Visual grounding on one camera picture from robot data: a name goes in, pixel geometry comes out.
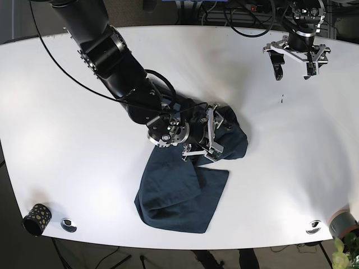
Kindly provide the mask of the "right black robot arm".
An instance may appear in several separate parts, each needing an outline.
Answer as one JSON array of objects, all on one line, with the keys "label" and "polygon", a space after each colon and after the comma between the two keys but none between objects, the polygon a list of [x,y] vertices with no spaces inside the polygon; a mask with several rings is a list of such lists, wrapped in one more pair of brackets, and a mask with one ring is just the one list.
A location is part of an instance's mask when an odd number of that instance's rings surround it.
[{"label": "right black robot arm", "polygon": [[224,147],[215,141],[223,117],[214,106],[176,94],[161,74],[144,69],[124,38],[109,24],[103,1],[50,1],[79,46],[81,59],[128,116],[148,128],[158,147],[183,145],[182,156],[202,155],[215,162]]}]

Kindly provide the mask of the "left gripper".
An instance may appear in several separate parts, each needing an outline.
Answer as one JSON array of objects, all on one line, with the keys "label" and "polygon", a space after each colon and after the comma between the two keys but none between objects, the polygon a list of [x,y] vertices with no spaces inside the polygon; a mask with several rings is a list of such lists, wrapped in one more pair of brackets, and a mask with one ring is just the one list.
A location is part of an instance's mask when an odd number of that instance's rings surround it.
[{"label": "left gripper", "polygon": [[328,64],[327,54],[331,49],[325,44],[314,44],[315,36],[319,32],[318,29],[313,33],[291,31],[281,40],[268,43],[263,48],[270,57],[276,81],[283,78],[282,65],[285,64],[285,56],[300,64],[305,80],[319,74],[319,68]]}]

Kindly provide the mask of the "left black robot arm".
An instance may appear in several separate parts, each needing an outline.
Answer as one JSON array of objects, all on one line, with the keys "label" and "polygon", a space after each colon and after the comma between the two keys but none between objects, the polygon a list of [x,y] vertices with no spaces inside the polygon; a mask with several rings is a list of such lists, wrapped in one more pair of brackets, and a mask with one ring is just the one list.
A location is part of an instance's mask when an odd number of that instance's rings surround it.
[{"label": "left black robot arm", "polygon": [[306,80],[318,75],[319,68],[328,64],[326,55],[331,49],[325,44],[314,44],[325,15],[323,1],[289,1],[276,16],[288,35],[284,35],[280,41],[268,43],[263,52],[267,52],[270,57],[277,81],[283,78],[284,57],[289,57],[300,65],[302,76]]}]

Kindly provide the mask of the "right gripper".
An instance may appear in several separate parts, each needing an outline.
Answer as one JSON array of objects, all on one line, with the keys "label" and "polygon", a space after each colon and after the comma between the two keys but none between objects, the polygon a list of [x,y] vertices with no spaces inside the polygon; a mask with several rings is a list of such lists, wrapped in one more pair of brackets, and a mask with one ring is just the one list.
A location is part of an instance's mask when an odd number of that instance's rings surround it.
[{"label": "right gripper", "polygon": [[224,123],[224,117],[218,112],[218,104],[200,106],[193,109],[189,124],[189,134],[183,142],[182,160],[188,161],[200,156],[216,162],[224,147],[215,142],[215,131]]}]

